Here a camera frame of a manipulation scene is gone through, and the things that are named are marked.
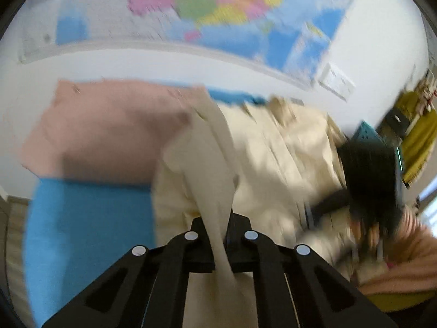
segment yellow cloth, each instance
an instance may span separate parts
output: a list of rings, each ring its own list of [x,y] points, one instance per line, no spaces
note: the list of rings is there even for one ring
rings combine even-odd
[[[408,92],[403,94],[396,103],[396,107],[412,120],[416,114],[416,106],[420,96],[418,92]],[[437,139],[437,112],[425,112],[419,118],[410,134],[402,142],[401,148],[405,161],[404,182],[410,184],[419,175],[423,166],[426,164],[430,152]]]
[[[376,294],[367,298],[382,312],[397,312],[417,306],[435,296],[434,291],[407,294]]]

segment world map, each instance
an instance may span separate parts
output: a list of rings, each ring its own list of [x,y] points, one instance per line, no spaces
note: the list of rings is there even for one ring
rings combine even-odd
[[[84,41],[224,52],[309,84],[353,0],[29,0],[23,59]]]

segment person's hand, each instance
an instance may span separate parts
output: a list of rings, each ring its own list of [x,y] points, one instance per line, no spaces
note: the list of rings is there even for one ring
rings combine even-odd
[[[349,224],[350,231],[352,232],[355,242],[357,244],[361,244],[363,238],[361,237],[361,222],[359,221],[350,221]],[[372,228],[369,229],[368,235],[368,244],[370,249],[375,249],[379,243],[379,223],[375,224]]]

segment light switch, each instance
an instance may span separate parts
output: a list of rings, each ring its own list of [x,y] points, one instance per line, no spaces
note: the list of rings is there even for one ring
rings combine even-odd
[[[345,101],[355,90],[353,82],[338,67],[330,63],[326,65],[319,83]]]

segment teal object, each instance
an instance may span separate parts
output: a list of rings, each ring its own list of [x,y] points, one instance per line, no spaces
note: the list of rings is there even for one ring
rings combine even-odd
[[[353,141],[384,143],[379,134],[368,123],[362,121],[352,137]]]
[[[376,142],[385,144],[384,140],[381,136],[371,127],[368,123],[362,121],[360,127],[358,127],[357,131],[352,136],[353,141],[357,142]],[[396,147],[396,155],[398,158],[398,166],[401,174],[404,172],[405,163],[404,158],[402,156],[401,147]]]

